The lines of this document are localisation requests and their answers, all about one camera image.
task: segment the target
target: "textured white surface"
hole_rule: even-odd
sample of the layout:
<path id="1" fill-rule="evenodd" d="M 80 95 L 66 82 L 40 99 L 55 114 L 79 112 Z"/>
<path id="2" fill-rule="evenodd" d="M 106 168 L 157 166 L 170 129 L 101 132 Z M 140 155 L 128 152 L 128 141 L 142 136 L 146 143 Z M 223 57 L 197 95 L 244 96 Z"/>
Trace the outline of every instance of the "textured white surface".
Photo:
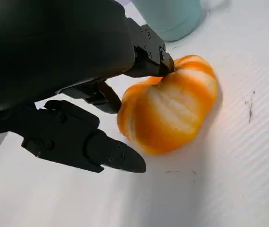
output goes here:
<path id="1" fill-rule="evenodd" d="M 175 59 L 207 59 L 221 85 L 223 97 L 194 142 L 145 156 L 145 174 L 97 175 L 36 159 L 11 133 L 0 147 L 0 227 L 269 227 L 269 0 L 203 4 L 199 28 L 167 45 Z M 126 10 L 143 23 L 131 4 Z M 135 81 L 110 83 L 121 96 Z M 72 102 L 124 140 L 114 115 Z"/>

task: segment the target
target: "black robotic finger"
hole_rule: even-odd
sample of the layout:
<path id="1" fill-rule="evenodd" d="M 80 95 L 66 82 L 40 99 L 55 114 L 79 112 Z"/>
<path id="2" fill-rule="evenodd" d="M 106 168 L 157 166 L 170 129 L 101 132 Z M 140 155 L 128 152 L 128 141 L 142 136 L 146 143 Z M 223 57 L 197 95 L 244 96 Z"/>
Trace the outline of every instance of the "black robotic finger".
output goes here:
<path id="1" fill-rule="evenodd" d="M 146 171 L 146 163 L 139 153 L 102 131 L 87 140 L 85 151 L 90 159 L 101 165 L 134 173 Z"/>

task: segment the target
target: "teal cup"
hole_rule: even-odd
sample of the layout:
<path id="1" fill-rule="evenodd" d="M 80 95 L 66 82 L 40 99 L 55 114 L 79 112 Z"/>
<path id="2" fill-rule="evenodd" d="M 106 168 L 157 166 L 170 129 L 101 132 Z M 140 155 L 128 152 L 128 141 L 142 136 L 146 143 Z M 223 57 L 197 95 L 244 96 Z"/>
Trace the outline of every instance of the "teal cup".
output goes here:
<path id="1" fill-rule="evenodd" d="M 181 39 L 200 22 L 199 0 L 132 0 L 146 23 L 165 41 Z"/>

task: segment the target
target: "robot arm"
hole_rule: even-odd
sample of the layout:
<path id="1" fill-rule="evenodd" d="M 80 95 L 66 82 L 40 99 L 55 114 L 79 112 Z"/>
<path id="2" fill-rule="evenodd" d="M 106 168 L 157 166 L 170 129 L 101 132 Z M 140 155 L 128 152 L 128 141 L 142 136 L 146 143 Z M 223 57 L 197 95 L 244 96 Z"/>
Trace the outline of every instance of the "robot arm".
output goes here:
<path id="1" fill-rule="evenodd" d="M 99 130 L 99 119 L 58 93 L 107 113 L 121 101 L 105 80 L 174 70 L 165 43 L 125 17 L 114 0 L 0 0 L 0 132 L 24 137 L 39 158 L 101 172 L 101 165 L 145 172 L 142 157 Z"/>

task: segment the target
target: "stain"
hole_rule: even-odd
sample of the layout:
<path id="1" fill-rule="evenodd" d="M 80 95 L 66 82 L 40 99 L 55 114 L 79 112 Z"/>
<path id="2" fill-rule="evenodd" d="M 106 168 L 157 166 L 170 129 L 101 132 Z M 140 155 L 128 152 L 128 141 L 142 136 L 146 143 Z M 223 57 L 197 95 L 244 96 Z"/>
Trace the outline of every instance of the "stain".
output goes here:
<path id="1" fill-rule="evenodd" d="M 176 49 L 176 48 L 178 48 L 178 47 L 180 47 L 180 45 L 179 45 L 179 46 L 172 47 L 172 49 Z"/>
<path id="2" fill-rule="evenodd" d="M 254 97 L 255 91 L 252 92 L 252 98 L 250 99 L 250 101 L 245 101 L 244 104 L 245 105 L 249 105 L 249 124 L 251 123 L 251 120 L 253 118 L 253 97 Z"/>
<path id="3" fill-rule="evenodd" d="M 169 173 L 179 173 L 179 172 L 180 172 L 179 170 L 175 170 L 175 171 L 168 170 L 168 171 L 166 171 L 166 174 L 169 174 Z"/>

